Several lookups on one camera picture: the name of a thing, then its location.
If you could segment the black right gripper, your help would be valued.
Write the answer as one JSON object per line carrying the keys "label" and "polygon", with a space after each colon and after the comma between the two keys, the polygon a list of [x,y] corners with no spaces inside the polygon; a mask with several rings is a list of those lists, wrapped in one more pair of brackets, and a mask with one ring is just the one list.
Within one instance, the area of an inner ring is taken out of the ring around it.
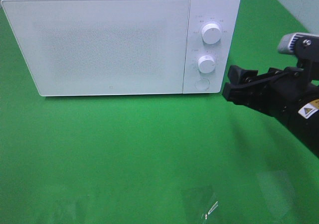
{"label": "black right gripper", "polygon": [[270,68],[267,73],[231,65],[222,96],[236,105],[254,107],[281,124],[313,122],[319,117],[319,87],[307,69]]}

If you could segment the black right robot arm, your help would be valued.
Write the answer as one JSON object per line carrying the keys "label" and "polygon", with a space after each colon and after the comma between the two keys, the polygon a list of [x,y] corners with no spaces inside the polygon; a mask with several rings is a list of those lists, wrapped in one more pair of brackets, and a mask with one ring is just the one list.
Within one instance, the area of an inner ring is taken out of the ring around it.
{"label": "black right robot arm", "polygon": [[259,75],[232,65],[222,95],[236,105],[274,117],[315,156],[319,154],[319,88],[308,83],[298,87],[303,70],[270,68]]}

